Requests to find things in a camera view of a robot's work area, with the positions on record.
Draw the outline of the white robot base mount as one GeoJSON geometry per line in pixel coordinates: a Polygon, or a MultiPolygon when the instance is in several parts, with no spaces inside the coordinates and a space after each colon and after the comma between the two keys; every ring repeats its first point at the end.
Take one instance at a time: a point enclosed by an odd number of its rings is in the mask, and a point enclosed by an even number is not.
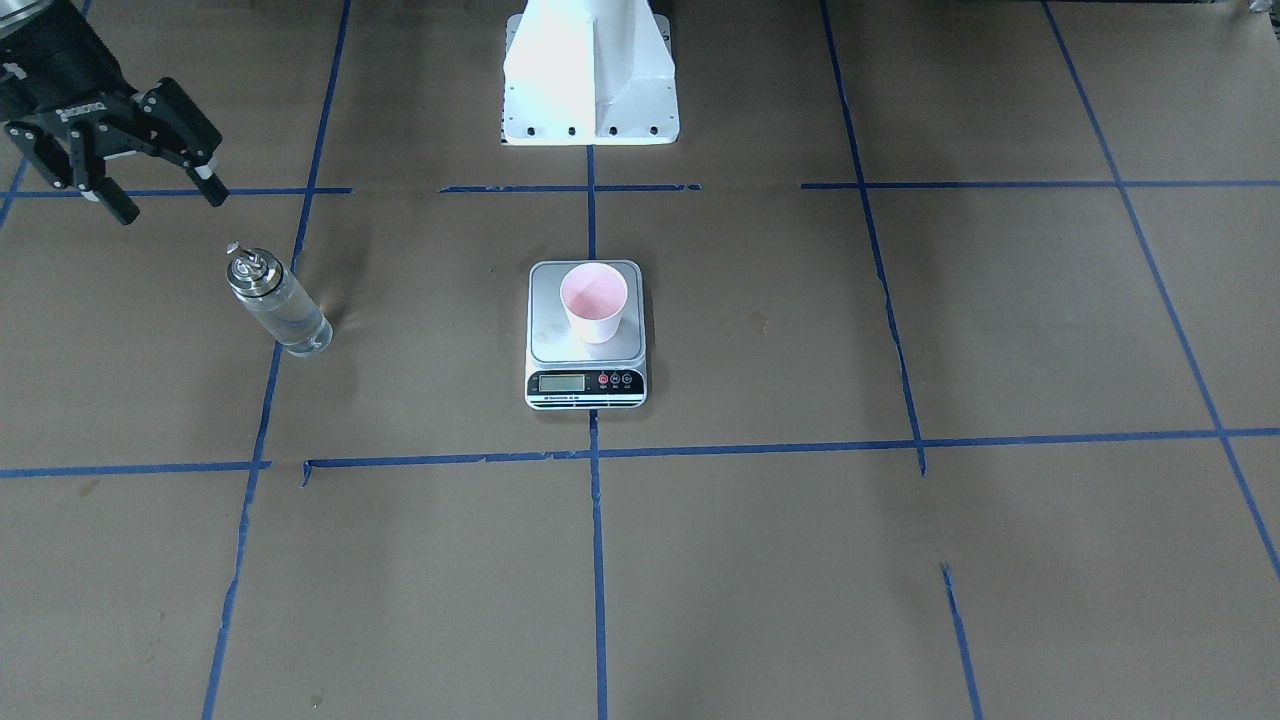
{"type": "Polygon", "coordinates": [[[502,142],[676,142],[672,15],[671,1],[527,1],[506,22],[502,142]]]}

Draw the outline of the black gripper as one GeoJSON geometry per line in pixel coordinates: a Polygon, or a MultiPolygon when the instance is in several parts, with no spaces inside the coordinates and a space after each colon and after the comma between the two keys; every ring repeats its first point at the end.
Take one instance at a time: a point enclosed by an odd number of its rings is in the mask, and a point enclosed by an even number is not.
{"type": "MultiPolygon", "coordinates": [[[[61,136],[36,117],[95,102],[105,94],[124,99],[134,88],[120,64],[73,1],[3,3],[3,137],[56,190],[77,190],[120,224],[140,209],[106,173],[95,123],[74,123],[61,136]]],[[[156,156],[180,167],[214,208],[229,191],[218,177],[220,131],[173,78],[138,92],[145,133],[156,156]]]]}

